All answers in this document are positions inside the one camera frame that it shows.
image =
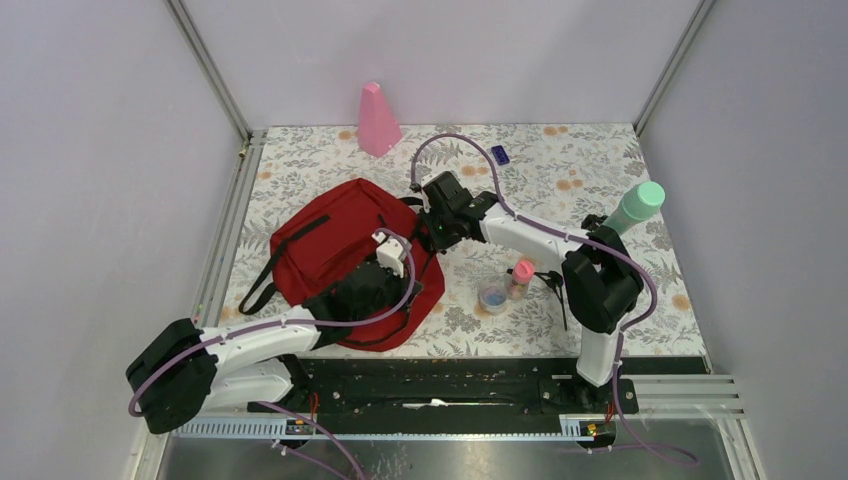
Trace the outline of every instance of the green bottle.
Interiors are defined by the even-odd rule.
[[[657,182],[647,181],[631,188],[621,197],[618,207],[602,225],[615,230],[619,236],[630,227],[654,216],[665,201],[665,190]]]

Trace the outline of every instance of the pink cap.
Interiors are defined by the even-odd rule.
[[[530,283],[536,267],[530,260],[519,260],[512,269],[512,279],[518,283]]]

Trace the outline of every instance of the pink object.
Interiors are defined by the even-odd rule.
[[[533,274],[536,273],[536,267],[529,260],[519,260],[512,269],[512,279],[515,283],[530,283],[533,279]]]
[[[359,101],[359,148],[382,157],[400,142],[403,134],[376,82],[362,87]]]

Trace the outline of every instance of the small blue object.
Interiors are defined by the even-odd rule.
[[[495,155],[495,161],[498,162],[498,165],[506,165],[509,163],[509,157],[506,156],[506,150],[504,150],[502,146],[498,145],[496,147],[492,147],[492,153]]]

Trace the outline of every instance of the table top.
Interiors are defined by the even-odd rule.
[[[461,133],[487,149],[503,145],[510,163],[499,166],[498,174],[507,201],[572,230],[578,230],[587,214],[612,212],[624,192],[649,179],[629,124],[418,125],[402,130],[403,140],[381,158],[359,149],[355,127],[273,127],[268,131],[220,325],[264,318],[289,308],[279,294],[254,317],[241,315],[237,308],[267,262],[268,241],[280,225],[313,198],[352,178],[366,178],[397,196],[409,195],[410,157],[437,133]],[[472,194],[493,190],[486,161],[459,140],[442,139],[423,152],[419,178],[441,170],[452,170]],[[704,344],[662,216],[633,227],[622,240],[659,288],[656,313],[627,331],[625,355],[703,355]],[[439,257],[445,294],[405,344],[384,353],[331,345],[308,355],[576,356],[580,325],[566,310],[565,328],[556,297],[540,281],[531,282],[527,296],[511,302],[501,314],[489,315],[477,305],[478,284],[504,272],[519,258],[518,252],[504,247],[462,242]],[[540,270],[554,267],[540,266]],[[644,311],[648,303],[645,292],[634,314]]]

